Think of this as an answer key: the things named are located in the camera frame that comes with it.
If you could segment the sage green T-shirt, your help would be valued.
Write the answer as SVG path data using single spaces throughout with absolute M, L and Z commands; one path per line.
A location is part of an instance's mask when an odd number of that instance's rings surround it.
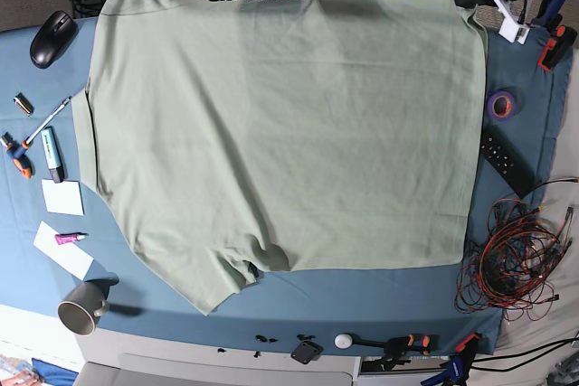
M 204 315 L 257 271 L 456 264 L 487 47 L 454 0 L 107 0 L 80 178 Z

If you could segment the blue spring clamp top right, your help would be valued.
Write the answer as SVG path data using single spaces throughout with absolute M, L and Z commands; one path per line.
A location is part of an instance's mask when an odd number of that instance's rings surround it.
M 531 27 L 546 27 L 559 13 L 566 0 L 542 0 L 537 16 L 531 21 Z

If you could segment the black computer mouse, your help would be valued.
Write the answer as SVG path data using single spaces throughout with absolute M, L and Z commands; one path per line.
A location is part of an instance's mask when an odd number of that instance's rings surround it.
M 39 69 L 49 68 L 69 47 L 76 37 L 78 25 L 64 11 L 49 16 L 34 36 L 29 53 L 33 65 Z

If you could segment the orange black clamp top right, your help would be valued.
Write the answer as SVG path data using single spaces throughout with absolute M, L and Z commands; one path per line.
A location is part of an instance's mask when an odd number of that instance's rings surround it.
M 574 45 L 578 32 L 565 25 L 557 25 L 549 31 L 550 38 L 539 57 L 537 65 L 543 71 L 552 71 L 553 68 L 565 56 L 566 52 Z

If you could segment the purple tape roll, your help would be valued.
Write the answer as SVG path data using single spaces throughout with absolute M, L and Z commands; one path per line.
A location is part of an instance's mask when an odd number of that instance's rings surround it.
M 496 90 L 488 95 L 486 109 L 491 119 L 506 121 L 517 114 L 517 100 L 507 90 Z

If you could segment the silver pen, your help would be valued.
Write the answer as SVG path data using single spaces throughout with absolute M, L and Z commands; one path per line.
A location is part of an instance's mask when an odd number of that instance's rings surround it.
M 28 149 L 36 136 L 48 126 L 48 124 L 71 102 L 71 97 L 64 99 L 42 122 L 41 124 L 22 142 L 22 147 Z

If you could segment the black remote control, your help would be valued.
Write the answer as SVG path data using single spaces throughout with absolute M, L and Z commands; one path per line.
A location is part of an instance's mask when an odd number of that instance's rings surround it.
M 520 199 L 534 191 L 535 171 L 499 128 L 489 125 L 482 129 L 479 150 Z

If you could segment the light blue highlighter marker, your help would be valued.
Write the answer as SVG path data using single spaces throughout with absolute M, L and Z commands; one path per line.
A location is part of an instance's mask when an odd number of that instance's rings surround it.
M 62 165 L 60 151 L 57 146 L 55 135 L 51 127 L 46 127 L 41 131 L 41 138 L 46 162 L 52 177 L 52 180 L 59 184 L 64 181 L 65 173 Z

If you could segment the blue orange screwdriver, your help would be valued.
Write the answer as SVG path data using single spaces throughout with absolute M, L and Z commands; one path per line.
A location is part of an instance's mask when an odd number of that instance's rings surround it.
M 30 179 L 33 175 L 33 167 L 25 154 L 26 148 L 15 142 L 9 133 L 1 135 L 1 145 L 21 175 L 25 179 Z

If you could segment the white square paper note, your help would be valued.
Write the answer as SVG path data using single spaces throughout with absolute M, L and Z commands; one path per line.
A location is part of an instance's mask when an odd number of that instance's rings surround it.
M 43 198 L 46 210 L 52 213 L 83 216 L 80 184 L 76 181 L 55 183 L 42 179 Z

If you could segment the small pink glue tube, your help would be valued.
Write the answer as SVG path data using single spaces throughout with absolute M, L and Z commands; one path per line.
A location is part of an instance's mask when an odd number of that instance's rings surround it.
M 68 234 L 55 234 L 54 238 L 59 246 L 76 243 L 78 241 L 84 240 L 87 237 L 86 233 L 68 233 Z

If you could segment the blue table cloth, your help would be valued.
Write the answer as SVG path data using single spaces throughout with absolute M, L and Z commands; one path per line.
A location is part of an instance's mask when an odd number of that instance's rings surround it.
M 35 28 L 1 33 L 1 130 L 25 136 L 59 104 L 81 90 L 88 76 L 96 19 L 80 20 L 70 48 L 48 70 L 29 58 Z M 489 32 L 488 85 L 509 89 L 517 98 L 517 114 L 497 123 L 505 137 L 536 169 L 539 180 L 551 172 L 571 78 L 578 54 L 569 51 L 552 72 L 537 66 L 546 45 L 534 30 L 527 42 L 510 44 Z M 35 118 L 27 118 L 12 101 L 18 91 L 31 98 Z M 56 231 L 85 231 L 81 243 L 94 258 L 87 279 L 111 279 L 113 309 L 100 328 L 146 337 L 252 351 L 289 353 L 298 335 L 313 335 L 323 354 L 339 354 L 334 337 L 358 334 L 384 340 L 408 333 L 439 336 L 441 352 L 452 350 L 472 332 L 482 332 L 480 346 L 492 353 L 502 314 L 488 309 L 470 315 L 455 310 L 455 281 L 460 264 L 397 270 L 314 270 L 268 273 L 258 284 L 233 295 L 209 316 L 200 314 L 129 250 L 106 204 L 81 187 L 84 216 L 46 211 L 41 180 L 49 177 L 42 145 L 30 156 L 37 174 L 26 181 L 1 149 L 1 305 L 56 319 L 57 305 L 79 283 L 33 245 L 42 221 Z

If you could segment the white rectangular paper slip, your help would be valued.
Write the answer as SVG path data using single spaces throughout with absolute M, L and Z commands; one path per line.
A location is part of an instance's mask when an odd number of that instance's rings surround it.
M 42 221 L 33 245 L 74 277 L 84 280 L 93 263 L 93 257 L 72 242 L 59 245 L 56 235 L 56 230 Z

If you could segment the grey ceramic mug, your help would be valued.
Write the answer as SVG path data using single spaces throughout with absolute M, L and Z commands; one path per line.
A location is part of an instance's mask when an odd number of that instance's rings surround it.
M 82 281 L 57 307 L 62 324 L 79 336 L 94 333 L 100 319 L 110 310 L 110 289 L 118 283 L 115 274 Z

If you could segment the orange black bar clamp bottom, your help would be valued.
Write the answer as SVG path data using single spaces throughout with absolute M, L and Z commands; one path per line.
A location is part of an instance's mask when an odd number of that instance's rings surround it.
M 431 337 L 429 335 L 419 335 L 415 337 L 413 334 L 409 334 L 407 336 L 392 338 L 387 342 L 362 340 L 354 337 L 352 344 L 382 349 L 384 355 L 380 359 L 371 361 L 369 370 L 374 372 L 389 372 L 395 366 L 409 363 L 409 361 L 403 360 L 403 357 L 409 352 L 428 355 L 430 353 Z

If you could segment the white round puck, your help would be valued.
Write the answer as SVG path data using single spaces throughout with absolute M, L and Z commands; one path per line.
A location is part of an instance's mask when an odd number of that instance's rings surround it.
M 334 339 L 334 345 L 341 350 L 348 349 L 354 345 L 353 336 L 350 334 L 339 334 Z

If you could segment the blue black clamp bottom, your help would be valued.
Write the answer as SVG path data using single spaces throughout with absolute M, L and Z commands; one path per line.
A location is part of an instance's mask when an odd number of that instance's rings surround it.
M 473 333 L 465 338 L 455 349 L 455 354 L 445 364 L 444 370 L 424 381 L 422 386 L 466 385 L 470 367 L 478 353 L 481 336 Z

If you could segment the black square plate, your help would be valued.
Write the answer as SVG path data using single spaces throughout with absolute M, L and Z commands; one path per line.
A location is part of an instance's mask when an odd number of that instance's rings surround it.
M 316 360 L 323 352 L 323 348 L 311 341 L 302 341 L 290 354 L 296 362 L 307 365 Z

